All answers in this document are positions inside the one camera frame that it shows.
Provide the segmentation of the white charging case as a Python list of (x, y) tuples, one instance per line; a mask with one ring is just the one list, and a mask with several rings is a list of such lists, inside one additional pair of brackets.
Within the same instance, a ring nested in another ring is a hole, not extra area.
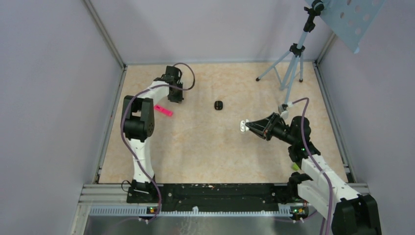
[(247, 132), (250, 130), (250, 128), (247, 126), (247, 122), (249, 122), (248, 119), (240, 121), (240, 131), (241, 132)]

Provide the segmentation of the black round charging case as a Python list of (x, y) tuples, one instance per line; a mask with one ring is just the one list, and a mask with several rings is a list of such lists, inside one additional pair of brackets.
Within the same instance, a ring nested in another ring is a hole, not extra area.
[(217, 100), (214, 102), (214, 109), (219, 111), (222, 110), (224, 107), (223, 101)]

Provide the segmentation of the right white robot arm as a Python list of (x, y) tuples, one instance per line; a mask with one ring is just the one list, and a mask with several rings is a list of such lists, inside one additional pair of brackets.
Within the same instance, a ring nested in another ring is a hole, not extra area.
[(328, 165), (310, 140), (308, 118), (296, 116), (287, 125), (279, 114), (272, 113), (257, 121), (242, 120), (240, 130), (289, 144), (289, 157), (303, 173), (295, 172), (289, 178), (287, 196), (294, 202), (304, 199), (312, 204), (334, 235), (382, 233), (376, 200), (352, 188)]

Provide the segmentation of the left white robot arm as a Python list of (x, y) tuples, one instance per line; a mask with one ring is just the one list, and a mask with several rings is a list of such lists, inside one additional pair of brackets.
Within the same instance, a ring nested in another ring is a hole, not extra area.
[(122, 103), (121, 133), (133, 153), (134, 174), (130, 193), (138, 193), (144, 202), (152, 202), (157, 196), (154, 171), (151, 164), (150, 137), (155, 130), (154, 106), (163, 98), (182, 103), (182, 71), (167, 66), (165, 73), (137, 96), (127, 95)]

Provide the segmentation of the pink marker strip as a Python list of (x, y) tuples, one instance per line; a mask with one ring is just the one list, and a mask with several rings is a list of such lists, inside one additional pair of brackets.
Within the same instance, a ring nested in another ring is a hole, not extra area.
[(161, 114), (164, 114), (164, 115), (166, 115), (168, 117), (173, 116), (173, 112), (171, 110), (166, 109), (166, 108), (164, 108), (164, 107), (162, 107), (160, 105), (155, 105), (154, 106), (154, 110), (157, 111), (157, 112), (159, 112), (159, 113), (161, 113)]

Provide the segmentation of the green cube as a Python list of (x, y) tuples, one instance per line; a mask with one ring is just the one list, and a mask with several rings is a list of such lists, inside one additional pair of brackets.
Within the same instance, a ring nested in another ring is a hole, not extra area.
[(300, 170), (300, 167), (296, 163), (293, 163), (291, 168), (292, 168), (293, 171), (299, 171)]

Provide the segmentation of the grey tripod stand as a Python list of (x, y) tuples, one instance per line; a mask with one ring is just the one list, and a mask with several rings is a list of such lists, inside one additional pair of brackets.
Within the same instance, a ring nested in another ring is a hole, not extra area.
[[(278, 58), (271, 66), (269, 66), (261, 75), (259, 75), (255, 80), (260, 81), (265, 75), (267, 75), (271, 70), (274, 70), (280, 84), (279, 89), (281, 91), (286, 90), (286, 96), (282, 104), (286, 104), (289, 101), (292, 85), (297, 75), (299, 75), (299, 82), (303, 82), (303, 63), (304, 57), (303, 53), (305, 51), (304, 42), (307, 35), (313, 31), (315, 28), (314, 19), (317, 16), (320, 16), (322, 11), (325, 9), (324, 3), (321, 0), (311, 1), (309, 7), (305, 7), (304, 11), (308, 14), (306, 22), (302, 29), (302, 34), (297, 43), (293, 43), (287, 52), (285, 52), (280, 58)], [(282, 62), (287, 56), (292, 55), (288, 68), (283, 78), (280, 77), (277, 71), (277, 65)]]

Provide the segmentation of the perforated blue metal plate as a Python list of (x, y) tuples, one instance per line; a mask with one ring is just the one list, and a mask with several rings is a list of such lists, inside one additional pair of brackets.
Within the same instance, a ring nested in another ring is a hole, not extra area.
[(322, 5), (320, 18), (354, 54), (385, 0), (307, 0), (312, 7)]

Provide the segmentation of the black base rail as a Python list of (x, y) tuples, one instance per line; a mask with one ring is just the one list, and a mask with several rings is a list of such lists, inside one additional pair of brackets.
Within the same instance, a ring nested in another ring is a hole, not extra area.
[(282, 205), (304, 204), (287, 184), (162, 184), (132, 182), (127, 203), (154, 204), (162, 212), (276, 212)]

